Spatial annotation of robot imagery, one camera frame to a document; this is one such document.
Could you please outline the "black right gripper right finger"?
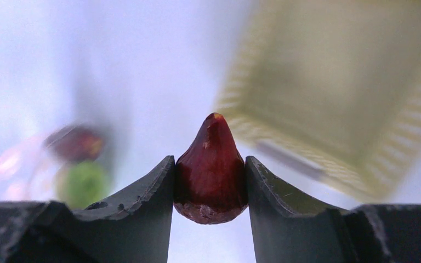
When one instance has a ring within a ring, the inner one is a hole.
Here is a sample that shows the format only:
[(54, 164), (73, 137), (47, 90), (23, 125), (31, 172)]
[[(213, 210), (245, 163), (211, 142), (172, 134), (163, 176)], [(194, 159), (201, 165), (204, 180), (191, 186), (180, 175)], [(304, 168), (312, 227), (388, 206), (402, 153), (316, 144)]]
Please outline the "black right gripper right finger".
[(421, 262), (421, 204), (322, 202), (246, 158), (257, 262)]

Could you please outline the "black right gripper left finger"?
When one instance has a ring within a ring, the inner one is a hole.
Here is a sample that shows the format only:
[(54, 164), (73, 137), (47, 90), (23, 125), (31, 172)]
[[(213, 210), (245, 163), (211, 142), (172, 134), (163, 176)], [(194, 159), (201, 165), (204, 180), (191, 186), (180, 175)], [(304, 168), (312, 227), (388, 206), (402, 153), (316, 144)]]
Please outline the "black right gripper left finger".
[(0, 262), (166, 262), (174, 157), (83, 210), (0, 202)]

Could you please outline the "green toy pepper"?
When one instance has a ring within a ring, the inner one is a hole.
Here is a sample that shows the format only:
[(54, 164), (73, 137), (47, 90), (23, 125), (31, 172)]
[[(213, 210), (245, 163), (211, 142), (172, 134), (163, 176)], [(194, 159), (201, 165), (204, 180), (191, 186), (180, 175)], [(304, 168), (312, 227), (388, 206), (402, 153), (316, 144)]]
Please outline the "green toy pepper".
[(105, 198), (110, 188), (106, 169), (92, 161), (62, 166), (54, 183), (57, 197), (71, 209), (84, 209)]

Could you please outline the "small dark toy fruit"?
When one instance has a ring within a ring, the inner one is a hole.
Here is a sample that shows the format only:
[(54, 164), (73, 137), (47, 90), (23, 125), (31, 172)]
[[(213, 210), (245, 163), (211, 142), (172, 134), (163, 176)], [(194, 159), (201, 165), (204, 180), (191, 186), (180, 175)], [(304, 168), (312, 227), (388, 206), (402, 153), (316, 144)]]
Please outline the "small dark toy fruit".
[(245, 164), (223, 115), (211, 113), (175, 164), (174, 207), (198, 224), (232, 221), (248, 207)]

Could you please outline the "dark red toy fruit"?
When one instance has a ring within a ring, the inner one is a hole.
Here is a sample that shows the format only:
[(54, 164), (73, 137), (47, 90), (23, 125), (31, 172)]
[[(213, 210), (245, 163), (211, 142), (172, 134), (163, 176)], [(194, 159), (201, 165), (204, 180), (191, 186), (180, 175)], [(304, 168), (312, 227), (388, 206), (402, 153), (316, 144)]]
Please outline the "dark red toy fruit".
[(78, 163), (96, 160), (104, 150), (105, 139), (93, 127), (68, 125), (50, 134), (43, 145), (59, 159)]

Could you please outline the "clear zip top bag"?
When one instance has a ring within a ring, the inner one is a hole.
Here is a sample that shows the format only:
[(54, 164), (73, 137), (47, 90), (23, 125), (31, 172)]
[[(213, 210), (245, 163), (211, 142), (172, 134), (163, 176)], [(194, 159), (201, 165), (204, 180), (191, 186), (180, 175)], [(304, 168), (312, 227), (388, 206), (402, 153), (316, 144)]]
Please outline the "clear zip top bag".
[[(108, 130), (94, 123), (78, 122), (68, 125), (90, 126), (104, 137), (104, 150), (92, 162), (97, 162), (106, 169), (111, 183), (112, 179), (109, 172), (111, 139)], [(0, 156), (0, 202), (50, 200), (62, 202), (55, 191), (54, 179), (56, 173), (62, 166), (76, 163), (59, 159), (43, 145), (44, 140), (50, 134), (61, 128), (63, 127), (34, 135), (6, 150)]]

